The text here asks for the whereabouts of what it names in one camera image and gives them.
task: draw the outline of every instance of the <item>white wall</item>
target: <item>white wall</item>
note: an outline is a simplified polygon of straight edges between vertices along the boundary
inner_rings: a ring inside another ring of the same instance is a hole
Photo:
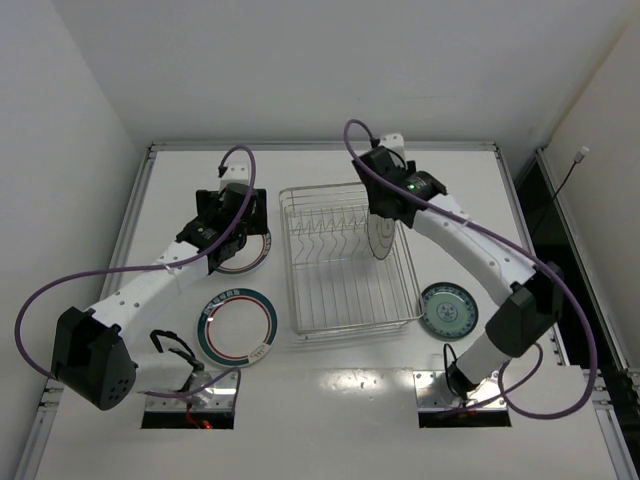
[[[591,151],[560,194],[631,364],[640,367],[640,19],[630,25],[547,150],[559,185],[575,152]]]
[[[106,266],[140,156],[49,0],[0,13],[0,478],[11,478],[43,378],[19,357],[16,314],[44,283]],[[55,322],[96,298],[102,279],[61,287],[26,319],[48,366]]]
[[[53,0],[123,122],[159,139],[546,142],[631,0]]]

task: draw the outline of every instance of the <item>white tabletop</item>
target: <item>white tabletop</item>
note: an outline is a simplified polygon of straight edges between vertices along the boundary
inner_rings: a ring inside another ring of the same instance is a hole
[[[419,429],[410,370],[441,369],[442,342],[417,322],[393,335],[301,342],[290,328],[279,192],[356,181],[357,176],[341,151],[256,153],[257,186],[268,191],[273,235],[264,265],[242,277],[214,273],[172,302],[149,328],[171,329],[196,345],[197,319],[216,294],[245,287],[271,300],[278,314],[278,334],[269,354],[245,370],[234,430],[140,430],[143,397],[130,395],[117,408],[99,412],[66,389],[40,480],[196,475],[388,479],[400,472],[424,478],[615,478],[590,405],[556,422],[535,422],[512,413],[510,428]],[[128,264],[153,261],[195,216],[195,190],[215,188],[222,154],[158,153]],[[416,151],[409,156],[419,169],[447,185],[474,221],[520,243],[493,152]],[[414,232],[407,236],[420,288],[448,281],[476,299],[479,325],[454,343],[462,352],[482,333],[496,306],[439,247]],[[546,335],[541,342],[545,367],[514,398],[532,410],[551,411],[575,401],[584,383],[578,368],[555,365]],[[144,335],[135,349],[152,351]],[[522,376],[534,360],[527,354],[514,362],[510,378]],[[364,393],[356,391],[361,390],[359,383],[357,389],[344,381],[339,388],[329,388],[328,379],[347,375],[342,369],[354,375],[358,369],[372,369],[386,375],[386,380]]]

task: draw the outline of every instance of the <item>dish rack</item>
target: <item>dish rack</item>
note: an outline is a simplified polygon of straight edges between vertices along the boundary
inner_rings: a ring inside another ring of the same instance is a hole
[[[377,260],[361,183],[280,192],[292,327],[305,338],[398,328],[422,315],[403,226]]]

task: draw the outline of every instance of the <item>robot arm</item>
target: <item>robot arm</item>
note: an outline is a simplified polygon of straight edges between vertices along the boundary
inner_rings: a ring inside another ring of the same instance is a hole
[[[196,192],[198,215],[187,223],[156,264],[179,263],[216,242],[247,193],[249,167],[221,172],[219,191]],[[189,387],[204,366],[182,350],[130,355],[138,334],[192,283],[211,274],[246,244],[248,235],[268,233],[266,191],[254,189],[231,234],[202,258],[174,268],[144,272],[113,295],[58,319],[51,372],[101,410],[120,403],[131,391],[176,391]]]
[[[404,141],[400,134],[384,136],[378,146],[360,159],[407,192],[468,218],[442,183],[427,172],[416,171],[415,162],[404,160]],[[529,260],[465,228],[464,224],[420,209],[362,172],[355,162],[353,165],[366,187],[371,214],[400,220],[433,240],[460,262],[498,305],[483,335],[447,369],[451,389],[465,398],[467,392],[505,362],[522,356],[557,321],[560,292]]]

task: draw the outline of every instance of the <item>metal mounting plate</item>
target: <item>metal mounting plate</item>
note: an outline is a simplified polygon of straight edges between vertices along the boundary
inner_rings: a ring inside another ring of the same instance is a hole
[[[480,386],[469,394],[467,406],[481,402],[500,393],[498,389],[498,373],[494,372],[491,378],[484,380]],[[441,412],[450,408],[462,407],[459,397],[453,395],[447,387],[445,372],[443,370],[414,370],[413,380],[416,386],[416,401],[418,412]],[[484,407],[481,411],[506,411],[504,400],[499,399]]]
[[[212,376],[219,375],[220,372],[208,372]],[[214,383],[210,388],[206,388],[209,403],[205,406],[194,405],[193,412],[230,413],[233,405],[233,397],[236,395],[237,377],[235,373],[227,375],[219,382]],[[147,397],[144,410],[148,413],[178,413],[186,409],[185,402],[177,398],[156,398]]]

